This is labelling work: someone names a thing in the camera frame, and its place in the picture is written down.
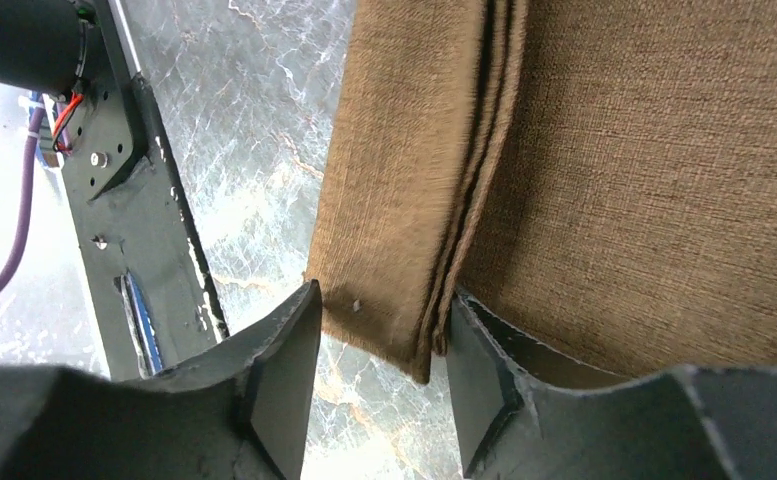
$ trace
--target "wire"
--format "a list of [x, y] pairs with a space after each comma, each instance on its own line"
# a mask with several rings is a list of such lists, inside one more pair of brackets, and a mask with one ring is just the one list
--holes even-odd
[[29, 119], [29, 137], [26, 139], [26, 147], [23, 149], [23, 187], [20, 189], [17, 232], [8, 260], [0, 271], [0, 292], [17, 273], [17, 267], [20, 266], [20, 260], [23, 259], [23, 252], [26, 251], [26, 242], [29, 239], [29, 224], [32, 220], [32, 189], [35, 180], [35, 150], [38, 146], [38, 132], [40, 132], [43, 117], [44, 108], [38, 106]]
[[67, 108], [62, 110], [55, 120], [55, 127], [52, 129], [52, 149], [54, 151], [66, 153], [70, 150], [69, 145], [64, 145], [64, 143], [60, 141], [61, 132], [63, 132], [64, 128], [70, 123], [70, 119], [73, 118], [73, 114], [76, 113], [76, 108], [79, 107], [79, 104], [81, 104], [84, 99], [84, 95], [74, 93]]

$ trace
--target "black cylinder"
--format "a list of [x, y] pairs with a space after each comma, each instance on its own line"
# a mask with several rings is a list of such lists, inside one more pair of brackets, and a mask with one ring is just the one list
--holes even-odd
[[83, 55], [81, 32], [68, 0], [0, 0], [0, 83], [67, 93]]

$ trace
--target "marble surface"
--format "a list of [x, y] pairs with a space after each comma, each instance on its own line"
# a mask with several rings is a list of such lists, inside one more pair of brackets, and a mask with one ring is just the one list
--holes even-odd
[[[20, 204], [27, 92], [0, 85], [0, 270], [11, 251]], [[67, 364], [107, 375], [63, 185], [35, 168], [32, 222], [16, 275], [0, 293], [0, 363]]]
[[[125, 0], [226, 321], [302, 282], [355, 3]], [[446, 367], [416, 385], [324, 336], [303, 478], [461, 478]]]

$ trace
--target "brown cloth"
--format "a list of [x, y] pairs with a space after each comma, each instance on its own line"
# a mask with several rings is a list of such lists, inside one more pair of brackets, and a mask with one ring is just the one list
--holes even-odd
[[360, 0], [309, 276], [420, 382], [458, 281], [628, 375], [777, 363], [777, 0]]

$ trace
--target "gray marble countertop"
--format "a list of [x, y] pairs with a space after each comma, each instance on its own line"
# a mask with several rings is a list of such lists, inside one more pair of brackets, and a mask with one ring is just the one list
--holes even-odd
[[[350, 0], [125, 0], [231, 332], [303, 279]], [[461, 478], [446, 367], [420, 386], [326, 337], [303, 478]]]

